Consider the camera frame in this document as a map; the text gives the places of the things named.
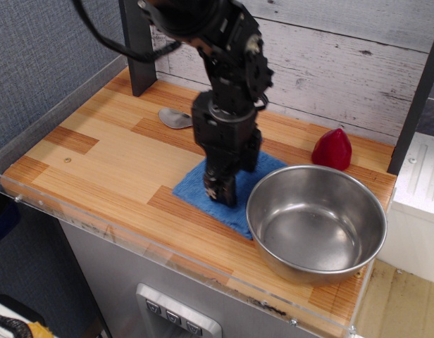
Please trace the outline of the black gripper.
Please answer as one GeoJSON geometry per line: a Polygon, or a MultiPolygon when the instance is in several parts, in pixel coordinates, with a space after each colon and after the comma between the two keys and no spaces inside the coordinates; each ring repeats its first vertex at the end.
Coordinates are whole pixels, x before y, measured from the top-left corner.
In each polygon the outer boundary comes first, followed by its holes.
{"type": "Polygon", "coordinates": [[[202,92],[192,104],[195,142],[206,154],[204,188],[213,201],[226,206],[237,203],[235,175],[254,171],[261,143],[252,102],[229,114],[213,103],[213,92],[202,92]]]}

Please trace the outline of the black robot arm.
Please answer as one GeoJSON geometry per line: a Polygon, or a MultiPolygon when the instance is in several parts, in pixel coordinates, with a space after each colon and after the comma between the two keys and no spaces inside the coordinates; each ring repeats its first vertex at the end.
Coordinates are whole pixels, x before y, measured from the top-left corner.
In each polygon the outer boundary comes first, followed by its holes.
{"type": "Polygon", "coordinates": [[[206,195],[234,206],[235,176],[254,171],[261,143],[258,112],[268,104],[273,71],[263,55],[259,24],[238,1],[139,1],[162,33],[193,46],[211,90],[192,104],[195,142],[206,154],[206,195]]]}

